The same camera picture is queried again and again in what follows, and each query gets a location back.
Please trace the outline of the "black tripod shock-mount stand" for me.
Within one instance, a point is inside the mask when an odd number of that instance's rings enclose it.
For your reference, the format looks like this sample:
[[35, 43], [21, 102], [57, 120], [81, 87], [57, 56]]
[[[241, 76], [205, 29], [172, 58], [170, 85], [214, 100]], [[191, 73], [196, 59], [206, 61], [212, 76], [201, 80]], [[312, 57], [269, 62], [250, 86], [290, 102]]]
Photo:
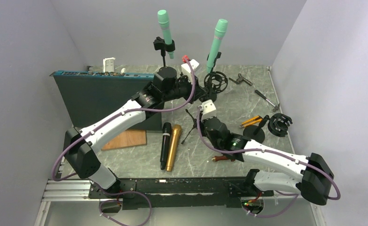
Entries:
[[[187, 100], [191, 90], [192, 83], [189, 81], [191, 76], [180, 74], [178, 78], [179, 88], [183, 88], [184, 98]], [[228, 86], [227, 76], [219, 71], [210, 72], [204, 78], [203, 86], [199, 84], [199, 79], [195, 77], [195, 91], [193, 97], [190, 100], [192, 104], [194, 101], [199, 100], [201, 102], [212, 100], [213, 102], [217, 100], [217, 95], [223, 92]]]

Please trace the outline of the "gold microphone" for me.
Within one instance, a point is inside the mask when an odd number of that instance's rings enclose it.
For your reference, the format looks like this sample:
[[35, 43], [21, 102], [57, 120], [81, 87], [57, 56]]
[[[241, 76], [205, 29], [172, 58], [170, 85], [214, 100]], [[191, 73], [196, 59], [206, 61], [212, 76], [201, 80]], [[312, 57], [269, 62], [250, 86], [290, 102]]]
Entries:
[[170, 141], [170, 147], [169, 147], [167, 164], [166, 164], [167, 172], [171, 172], [173, 169], [181, 132], [182, 132], [182, 127], [179, 124], [175, 124], [172, 127], [171, 141]]

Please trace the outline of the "black microphone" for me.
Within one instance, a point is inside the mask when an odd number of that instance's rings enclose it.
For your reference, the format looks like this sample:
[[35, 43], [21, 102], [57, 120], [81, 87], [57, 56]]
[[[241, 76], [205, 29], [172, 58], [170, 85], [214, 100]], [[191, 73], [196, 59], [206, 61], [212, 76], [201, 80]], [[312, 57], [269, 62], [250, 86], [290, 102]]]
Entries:
[[172, 133], [172, 125], [170, 122], [165, 122], [162, 129], [162, 146], [160, 155], [160, 169], [165, 170], [168, 159], [168, 152], [170, 148], [170, 139]]

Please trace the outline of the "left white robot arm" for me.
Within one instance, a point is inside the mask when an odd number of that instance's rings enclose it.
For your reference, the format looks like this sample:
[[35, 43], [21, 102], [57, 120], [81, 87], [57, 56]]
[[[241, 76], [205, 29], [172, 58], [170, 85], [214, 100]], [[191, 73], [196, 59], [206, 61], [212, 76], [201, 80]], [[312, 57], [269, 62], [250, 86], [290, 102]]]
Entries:
[[119, 178], [98, 159], [96, 153], [110, 140], [154, 114], [164, 112], [164, 103], [183, 98], [190, 103], [209, 99], [209, 89], [199, 85], [195, 75], [177, 76], [171, 67], [163, 67], [141, 91], [118, 110], [80, 130], [65, 133], [64, 157], [81, 179], [90, 179], [108, 198], [120, 191]]

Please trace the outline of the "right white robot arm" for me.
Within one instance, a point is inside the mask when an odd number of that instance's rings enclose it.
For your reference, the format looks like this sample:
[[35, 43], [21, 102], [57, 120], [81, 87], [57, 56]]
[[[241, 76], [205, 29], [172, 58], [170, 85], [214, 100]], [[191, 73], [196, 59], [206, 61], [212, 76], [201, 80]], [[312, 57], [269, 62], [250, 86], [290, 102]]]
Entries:
[[230, 132], [216, 117], [201, 120], [197, 116], [196, 124], [200, 138], [211, 150], [228, 159], [255, 162], [274, 170], [249, 170], [243, 184], [248, 195], [274, 190], [300, 195], [321, 206], [326, 205], [328, 200], [342, 197], [334, 181], [334, 173], [322, 155], [298, 155], [265, 146], [254, 139]]

